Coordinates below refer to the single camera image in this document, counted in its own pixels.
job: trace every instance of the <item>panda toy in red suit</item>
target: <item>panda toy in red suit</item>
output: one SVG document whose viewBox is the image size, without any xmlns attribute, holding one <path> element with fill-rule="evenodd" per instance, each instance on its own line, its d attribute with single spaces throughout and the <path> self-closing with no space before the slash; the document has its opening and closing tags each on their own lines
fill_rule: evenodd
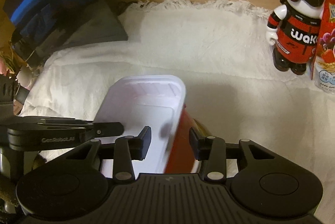
<svg viewBox="0 0 335 224">
<path fill-rule="evenodd" d="M 282 72 L 289 68 L 303 75 L 306 63 L 314 56 L 324 0 L 281 0 L 267 24 L 266 39 L 276 45 L 274 66 Z"/>
</svg>

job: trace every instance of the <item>fringe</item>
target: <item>fringe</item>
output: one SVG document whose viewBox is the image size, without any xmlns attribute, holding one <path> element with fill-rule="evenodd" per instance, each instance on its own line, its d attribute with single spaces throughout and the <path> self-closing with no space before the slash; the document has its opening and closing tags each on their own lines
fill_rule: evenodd
<svg viewBox="0 0 335 224">
<path fill-rule="evenodd" d="M 189 0 L 165 0 L 160 4 L 150 1 L 138 1 L 137 3 L 131 4 L 129 10 L 140 10 L 145 12 L 157 11 L 157 10 L 170 10 L 170 9 L 184 9 L 184 8 L 195 8 L 195 9 L 220 9 L 230 12 L 244 13 L 248 15 L 257 16 L 260 18 L 269 18 L 271 11 L 262 7 L 256 7 L 248 1 L 238 0 L 210 0 L 204 4 L 192 3 Z"/>
</svg>

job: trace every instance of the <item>white fur fabric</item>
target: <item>white fur fabric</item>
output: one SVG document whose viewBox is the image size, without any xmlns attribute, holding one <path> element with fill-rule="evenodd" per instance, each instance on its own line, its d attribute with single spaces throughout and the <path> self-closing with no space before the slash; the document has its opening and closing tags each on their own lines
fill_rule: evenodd
<svg viewBox="0 0 335 224">
<path fill-rule="evenodd" d="M 120 78 L 176 75 L 186 84 L 187 110 L 213 135 L 252 139 L 314 172 L 324 187 L 316 216 L 333 223 L 335 98 L 307 75 L 274 68 L 268 15 L 246 1 L 133 4 L 119 17 L 129 40 L 54 53 L 22 115 L 93 119 Z M 236 171 L 230 163 L 229 175 Z"/>
</svg>

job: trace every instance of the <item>toy foot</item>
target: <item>toy foot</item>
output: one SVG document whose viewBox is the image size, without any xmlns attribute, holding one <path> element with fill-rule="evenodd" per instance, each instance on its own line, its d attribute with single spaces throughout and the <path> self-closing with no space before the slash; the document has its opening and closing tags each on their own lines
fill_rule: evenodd
<svg viewBox="0 0 335 224">
<path fill-rule="evenodd" d="M 291 71 L 296 75 L 303 75 L 306 72 L 306 64 L 292 63 Z"/>
<path fill-rule="evenodd" d="M 291 62 L 284 58 L 283 55 L 278 52 L 277 48 L 273 50 L 272 56 L 273 64 L 277 70 L 286 72 L 290 68 Z"/>
</svg>

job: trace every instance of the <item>food package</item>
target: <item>food package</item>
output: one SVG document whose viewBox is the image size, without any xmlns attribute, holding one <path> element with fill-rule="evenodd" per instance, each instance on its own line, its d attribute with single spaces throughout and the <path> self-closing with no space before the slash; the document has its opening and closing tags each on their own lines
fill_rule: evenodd
<svg viewBox="0 0 335 224">
<path fill-rule="evenodd" d="M 335 93 L 335 0 L 325 0 L 313 79 L 320 89 Z"/>
</svg>

